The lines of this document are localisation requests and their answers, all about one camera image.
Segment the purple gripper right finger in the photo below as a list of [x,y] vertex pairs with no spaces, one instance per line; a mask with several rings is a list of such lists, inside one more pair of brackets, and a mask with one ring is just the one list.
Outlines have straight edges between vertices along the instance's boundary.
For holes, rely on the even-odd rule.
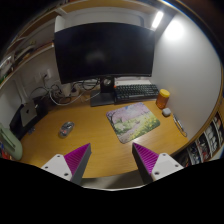
[[137,143],[132,144],[132,154],[144,184],[149,184],[183,169],[183,166],[167,153],[157,154]]

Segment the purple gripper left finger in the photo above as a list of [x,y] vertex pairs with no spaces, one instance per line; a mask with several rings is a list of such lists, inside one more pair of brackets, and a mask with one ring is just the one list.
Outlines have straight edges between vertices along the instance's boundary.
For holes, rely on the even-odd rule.
[[79,185],[91,155],[91,144],[83,145],[66,155],[56,154],[42,169]]

